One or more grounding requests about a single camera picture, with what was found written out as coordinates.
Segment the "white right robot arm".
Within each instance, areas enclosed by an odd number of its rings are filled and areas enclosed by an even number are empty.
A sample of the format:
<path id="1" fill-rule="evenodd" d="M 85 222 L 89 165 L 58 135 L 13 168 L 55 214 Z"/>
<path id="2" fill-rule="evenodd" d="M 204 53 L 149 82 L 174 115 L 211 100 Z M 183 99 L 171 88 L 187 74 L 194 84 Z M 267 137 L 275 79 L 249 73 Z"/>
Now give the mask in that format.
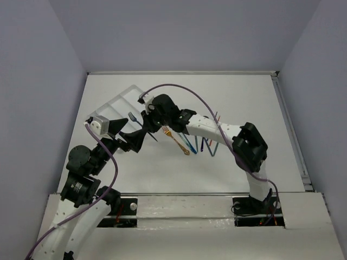
<path id="1" fill-rule="evenodd" d="M 203 137 L 232 149 L 236 164 L 246 172 L 249 183 L 250 208 L 262 212 L 269 207 L 272 190 L 265 167 L 268 146 L 252 123 L 234 126 L 216 122 L 189 109 L 179 109 L 166 95 L 142 94 L 138 100 L 145 106 L 141 112 L 143 126 L 151 133 L 168 126 L 176 133 Z"/>

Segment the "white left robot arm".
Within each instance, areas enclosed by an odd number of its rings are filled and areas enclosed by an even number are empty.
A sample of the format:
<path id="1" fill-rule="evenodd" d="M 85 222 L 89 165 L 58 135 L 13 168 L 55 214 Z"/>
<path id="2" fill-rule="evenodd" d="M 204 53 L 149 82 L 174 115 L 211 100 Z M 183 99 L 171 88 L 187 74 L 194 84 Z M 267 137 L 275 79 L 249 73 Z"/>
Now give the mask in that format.
<path id="1" fill-rule="evenodd" d="M 103 116 L 92 116 L 84 122 L 98 144 L 93 149 L 84 145 L 71 149 L 66 165 L 68 177 L 54 218 L 27 259 L 77 259 L 85 240 L 107 215 L 115 216 L 117 226 L 136 224 L 121 216 L 136 215 L 137 198 L 122 198 L 112 185 L 101 187 L 101 181 L 95 178 L 108 161 L 115 162 L 117 150 L 138 152 L 141 148 L 146 132 L 123 133 L 127 122 L 127 118 L 108 120 Z"/>

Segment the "blue plastic knife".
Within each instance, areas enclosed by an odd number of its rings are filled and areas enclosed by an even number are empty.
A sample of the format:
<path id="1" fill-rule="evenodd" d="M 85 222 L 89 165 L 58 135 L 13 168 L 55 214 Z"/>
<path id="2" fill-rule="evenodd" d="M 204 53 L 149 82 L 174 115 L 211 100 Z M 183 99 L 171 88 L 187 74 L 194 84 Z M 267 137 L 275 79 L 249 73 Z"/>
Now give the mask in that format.
<path id="1" fill-rule="evenodd" d="M 214 152 L 211 150 L 211 148 L 210 148 L 210 146 L 209 146 L 208 139 L 203 138 L 203 140 L 204 140 L 204 142 L 205 142 L 205 145 L 206 145 L 206 147 L 207 147 L 207 149 L 208 149 L 208 151 L 209 151 L 211 157 L 214 157 Z"/>

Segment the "blue plastic fork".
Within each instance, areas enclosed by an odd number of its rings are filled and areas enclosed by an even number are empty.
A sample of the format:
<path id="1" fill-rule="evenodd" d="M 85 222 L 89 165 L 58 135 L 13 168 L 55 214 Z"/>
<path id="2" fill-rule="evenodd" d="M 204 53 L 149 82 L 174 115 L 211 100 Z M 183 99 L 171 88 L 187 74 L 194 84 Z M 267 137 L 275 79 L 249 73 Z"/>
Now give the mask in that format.
<path id="1" fill-rule="evenodd" d="M 138 121 L 138 119 L 134 116 L 132 112 L 128 112 L 128 117 L 132 122 L 137 123 L 141 128 L 143 127 L 143 125 Z"/>

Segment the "teal plastic spoon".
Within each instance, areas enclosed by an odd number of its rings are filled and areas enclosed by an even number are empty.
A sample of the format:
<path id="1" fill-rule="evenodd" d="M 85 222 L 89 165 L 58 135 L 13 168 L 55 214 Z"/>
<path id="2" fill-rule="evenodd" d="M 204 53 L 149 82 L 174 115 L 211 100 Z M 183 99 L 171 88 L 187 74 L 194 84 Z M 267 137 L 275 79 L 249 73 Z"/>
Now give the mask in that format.
<path id="1" fill-rule="evenodd" d="M 191 150 L 194 154 L 197 154 L 197 151 L 195 150 L 195 148 L 193 147 L 193 145 L 191 144 L 189 139 L 186 137 L 186 135 L 184 133 L 178 133 L 178 135 L 184 141 L 184 143 L 187 145 L 189 150 Z"/>

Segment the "green plastic knife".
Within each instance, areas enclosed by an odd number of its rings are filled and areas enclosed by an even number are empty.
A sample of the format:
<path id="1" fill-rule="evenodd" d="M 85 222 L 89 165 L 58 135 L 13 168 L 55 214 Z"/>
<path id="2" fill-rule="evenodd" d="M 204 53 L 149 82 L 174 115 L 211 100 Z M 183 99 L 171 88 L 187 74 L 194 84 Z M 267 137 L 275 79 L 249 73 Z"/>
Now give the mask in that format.
<path id="1" fill-rule="evenodd" d="M 218 147 L 219 147 L 219 143 L 216 143 L 215 148 L 214 148 L 214 150 L 213 150 L 213 152 L 212 152 L 212 154 L 211 154 L 212 157 L 214 157 L 214 156 L 216 155 L 216 152 L 217 152 L 217 150 L 218 150 Z"/>

